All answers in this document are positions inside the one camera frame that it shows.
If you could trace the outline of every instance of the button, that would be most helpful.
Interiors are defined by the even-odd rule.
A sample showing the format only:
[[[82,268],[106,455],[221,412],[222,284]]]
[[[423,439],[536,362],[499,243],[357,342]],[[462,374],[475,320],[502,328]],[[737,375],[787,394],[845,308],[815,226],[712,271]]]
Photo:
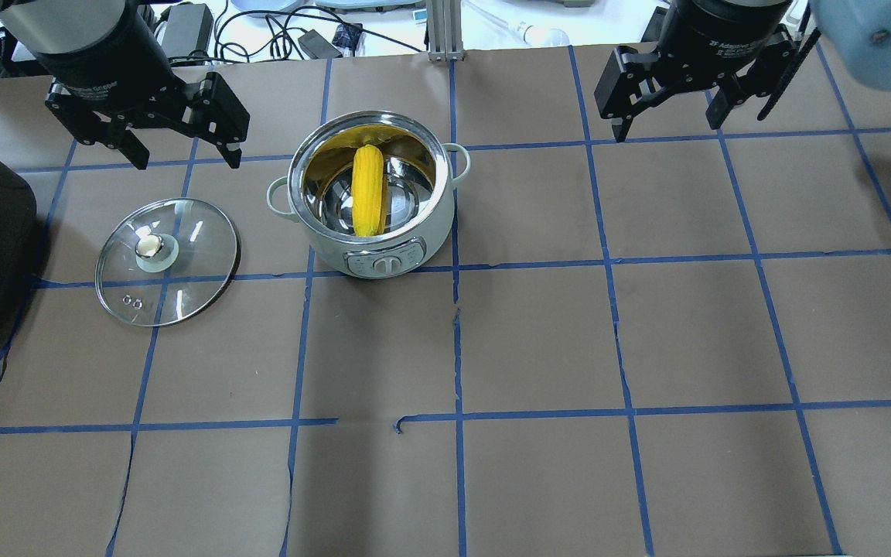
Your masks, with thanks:
[[[400,272],[400,270],[400,258],[396,258],[394,256],[384,256],[374,261],[374,271],[379,272],[379,274],[390,276],[396,274],[396,272]]]

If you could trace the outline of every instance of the glass lid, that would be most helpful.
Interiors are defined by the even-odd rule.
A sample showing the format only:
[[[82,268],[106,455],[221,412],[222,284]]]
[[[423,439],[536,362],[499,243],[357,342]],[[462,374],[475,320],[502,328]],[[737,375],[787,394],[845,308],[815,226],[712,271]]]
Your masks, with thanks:
[[[120,321],[170,325],[218,299],[238,261],[236,227],[214,205],[155,201],[126,217],[105,243],[95,292]]]

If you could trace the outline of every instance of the blue object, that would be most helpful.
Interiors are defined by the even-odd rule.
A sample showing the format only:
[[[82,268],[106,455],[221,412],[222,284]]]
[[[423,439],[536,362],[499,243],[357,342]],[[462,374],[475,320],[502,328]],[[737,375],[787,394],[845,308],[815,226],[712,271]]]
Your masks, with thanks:
[[[304,4],[304,0],[233,0],[236,10],[245,12],[248,10],[277,10],[290,12]],[[251,14],[251,17],[265,18],[268,14]]]
[[[315,0],[316,6],[350,12],[364,10],[368,12],[384,12],[405,6],[424,5],[425,0]]]
[[[891,0],[810,0],[821,32],[862,84],[891,91]]]

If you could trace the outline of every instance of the stainless steel pot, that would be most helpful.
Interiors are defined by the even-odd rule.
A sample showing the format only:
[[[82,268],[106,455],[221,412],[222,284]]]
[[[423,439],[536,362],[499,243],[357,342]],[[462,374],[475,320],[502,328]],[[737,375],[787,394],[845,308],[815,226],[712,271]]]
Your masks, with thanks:
[[[384,155],[388,207],[384,233],[353,233],[353,155],[362,145],[377,145]],[[449,152],[466,159],[452,174]],[[392,112],[354,112],[312,132],[291,161],[287,176],[273,181],[266,205],[285,219],[300,222],[316,254],[331,267],[361,279],[402,275],[428,261],[442,246],[456,202],[452,192],[466,179],[469,152],[440,142],[415,120]],[[287,186],[290,211],[273,204]]]

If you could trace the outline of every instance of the corn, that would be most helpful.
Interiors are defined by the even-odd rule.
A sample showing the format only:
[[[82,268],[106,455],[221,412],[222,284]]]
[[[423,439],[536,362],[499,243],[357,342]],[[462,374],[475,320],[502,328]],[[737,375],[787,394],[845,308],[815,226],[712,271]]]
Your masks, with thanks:
[[[384,228],[384,162],[381,149],[364,145],[353,156],[353,232],[356,236],[376,236]]]

